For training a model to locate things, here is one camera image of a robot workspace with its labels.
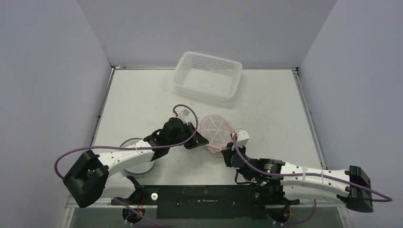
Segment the pink-trimmed mesh laundry bag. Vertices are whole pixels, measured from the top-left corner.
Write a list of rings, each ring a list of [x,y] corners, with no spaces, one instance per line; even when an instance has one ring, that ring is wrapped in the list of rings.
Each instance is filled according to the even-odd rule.
[[[206,148],[212,154],[220,153],[231,142],[230,123],[218,114],[204,117],[200,122],[199,132],[209,141]]]

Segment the blue-trimmed mesh laundry bag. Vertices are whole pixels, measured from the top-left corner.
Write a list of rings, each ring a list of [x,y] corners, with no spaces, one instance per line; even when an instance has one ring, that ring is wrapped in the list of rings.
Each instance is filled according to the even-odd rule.
[[[121,143],[120,147],[128,147],[129,145],[136,144],[140,140],[142,140],[142,138],[129,138],[125,140],[123,143]],[[151,172],[154,169],[154,167],[155,167],[155,161],[150,161],[124,169],[124,172],[132,176],[141,176]]]

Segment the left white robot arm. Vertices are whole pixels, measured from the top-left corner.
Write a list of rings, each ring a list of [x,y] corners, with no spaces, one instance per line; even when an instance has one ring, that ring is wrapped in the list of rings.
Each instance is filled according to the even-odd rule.
[[[197,127],[177,117],[170,118],[161,129],[127,147],[110,147],[110,152],[95,154],[93,147],[84,149],[78,160],[62,178],[80,208],[100,198],[122,198],[137,204],[142,192],[132,178],[122,171],[165,156],[169,149],[184,146],[191,150],[209,144]]]

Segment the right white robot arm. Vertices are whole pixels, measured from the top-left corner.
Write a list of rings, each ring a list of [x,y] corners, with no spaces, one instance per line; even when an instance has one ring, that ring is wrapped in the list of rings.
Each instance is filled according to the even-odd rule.
[[[362,168],[323,170],[275,159],[251,159],[246,148],[232,143],[221,150],[225,165],[235,168],[246,183],[255,184],[260,204],[291,204],[300,200],[342,202],[353,211],[372,213],[371,180]]]

